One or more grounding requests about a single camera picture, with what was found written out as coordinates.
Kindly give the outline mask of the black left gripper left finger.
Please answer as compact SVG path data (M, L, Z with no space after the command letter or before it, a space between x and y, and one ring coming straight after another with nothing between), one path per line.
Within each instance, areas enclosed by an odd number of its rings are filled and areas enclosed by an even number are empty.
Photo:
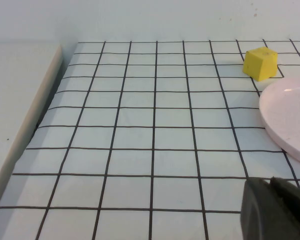
M270 185L259 178L244 184L240 224L244 240L280 240L285 237L284 212Z

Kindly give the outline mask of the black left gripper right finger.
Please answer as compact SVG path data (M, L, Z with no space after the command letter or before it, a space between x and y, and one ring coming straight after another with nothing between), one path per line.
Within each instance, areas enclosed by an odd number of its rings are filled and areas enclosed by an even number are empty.
M300 188L279 177L271 178L270 187L288 215L289 225L297 230L296 240L300 240Z

